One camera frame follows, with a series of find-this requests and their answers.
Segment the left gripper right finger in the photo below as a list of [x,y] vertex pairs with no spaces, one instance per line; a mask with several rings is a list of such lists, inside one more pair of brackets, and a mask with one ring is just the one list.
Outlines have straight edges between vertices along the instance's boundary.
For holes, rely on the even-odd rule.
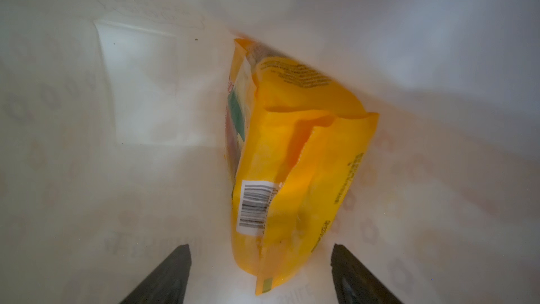
[[402,303],[342,244],[333,246],[330,265],[339,304]]

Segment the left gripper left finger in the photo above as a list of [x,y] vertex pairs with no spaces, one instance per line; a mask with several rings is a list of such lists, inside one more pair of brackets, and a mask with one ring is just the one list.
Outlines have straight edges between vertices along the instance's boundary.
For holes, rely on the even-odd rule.
[[188,244],[176,247],[120,303],[182,304],[192,265]]

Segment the white printed paper bag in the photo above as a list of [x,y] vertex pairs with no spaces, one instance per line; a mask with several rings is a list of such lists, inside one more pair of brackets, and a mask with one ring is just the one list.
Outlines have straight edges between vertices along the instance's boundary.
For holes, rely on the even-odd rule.
[[[261,296],[231,248],[240,36],[380,116]],[[184,244],[185,303],[336,303],[336,244],[403,303],[538,303],[539,0],[1,0],[1,302],[119,303]]]

